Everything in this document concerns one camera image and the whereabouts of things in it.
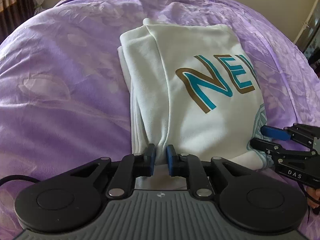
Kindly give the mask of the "person's right hand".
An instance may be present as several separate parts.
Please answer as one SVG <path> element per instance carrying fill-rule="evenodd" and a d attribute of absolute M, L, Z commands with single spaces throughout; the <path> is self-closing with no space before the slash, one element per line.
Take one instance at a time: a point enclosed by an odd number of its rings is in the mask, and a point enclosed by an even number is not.
<path fill-rule="evenodd" d="M 307 186 L 306 192 L 308 193 L 309 196 L 311 196 L 311 199 L 310 198 L 307 199 L 308 205 L 310 206 L 314 214 L 319 215 L 319 203 L 314 202 L 313 200 L 316 200 L 319 202 L 320 189 L 313 189 Z"/>

